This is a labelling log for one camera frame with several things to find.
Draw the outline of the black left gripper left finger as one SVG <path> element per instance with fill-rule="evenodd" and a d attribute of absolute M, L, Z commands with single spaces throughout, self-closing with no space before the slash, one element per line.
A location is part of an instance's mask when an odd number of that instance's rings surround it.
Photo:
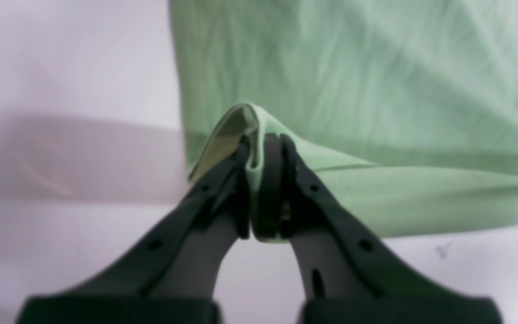
<path fill-rule="evenodd" d="M 219 324 L 220 265 L 250 236 L 249 140 L 208 171 L 122 257 L 62 293 L 31 297 L 19 324 Z"/>

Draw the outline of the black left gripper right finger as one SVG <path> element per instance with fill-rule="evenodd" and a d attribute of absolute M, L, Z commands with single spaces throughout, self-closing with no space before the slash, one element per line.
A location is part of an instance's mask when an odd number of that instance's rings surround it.
<path fill-rule="evenodd" d="M 413 270 L 335 199 L 286 135 L 263 140 L 252 229 L 286 239 L 307 298 L 301 324 L 501 324 L 487 297 L 467 297 Z"/>

